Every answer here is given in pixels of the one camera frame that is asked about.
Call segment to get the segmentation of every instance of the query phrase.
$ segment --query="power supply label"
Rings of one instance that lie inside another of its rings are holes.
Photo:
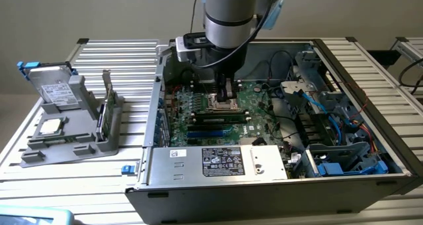
[[[205,177],[245,175],[240,147],[201,148],[201,150]]]
[[[68,84],[43,85],[43,90],[56,106],[76,104],[76,98]]]

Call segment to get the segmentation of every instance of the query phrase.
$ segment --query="robotic arm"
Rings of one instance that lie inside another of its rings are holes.
[[[188,60],[197,69],[213,70],[219,102],[236,98],[233,76],[244,64],[248,42],[264,25],[275,1],[205,0],[205,32],[176,38],[179,60]],[[255,20],[259,24],[251,33]],[[201,50],[205,65],[197,64]]]

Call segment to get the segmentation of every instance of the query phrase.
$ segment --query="green circuit board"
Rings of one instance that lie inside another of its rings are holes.
[[[269,134],[276,124],[276,119],[265,114],[265,112],[257,107],[257,102],[261,100],[264,91],[255,92],[253,88],[261,87],[256,83],[241,83],[240,90],[237,92],[235,112],[248,111],[248,117],[251,118],[247,123],[224,125],[223,137],[199,137],[193,139],[195,143],[188,143],[188,126],[189,117],[192,111],[196,113],[209,113],[209,94],[193,93],[188,88],[183,87],[175,94],[175,102],[171,110],[171,146],[204,146],[204,145],[239,145],[247,144],[248,141],[257,137],[263,137],[268,145],[275,145],[281,142],[281,134],[279,131]]]

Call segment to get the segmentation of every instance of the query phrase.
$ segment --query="motherboard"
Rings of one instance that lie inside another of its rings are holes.
[[[268,145],[281,143],[277,121],[257,107],[264,93],[261,84],[240,83],[237,99],[217,102],[205,86],[201,93],[187,86],[173,89],[167,97],[171,146],[248,145],[257,138]]]

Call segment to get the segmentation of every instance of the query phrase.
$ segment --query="white wall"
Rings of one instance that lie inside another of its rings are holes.
[[[355,36],[387,48],[395,36],[423,36],[423,0],[285,0],[261,37]],[[60,61],[79,38],[168,39],[189,31],[193,0],[0,0],[0,93],[33,93],[19,60]],[[201,30],[197,3],[195,30]]]

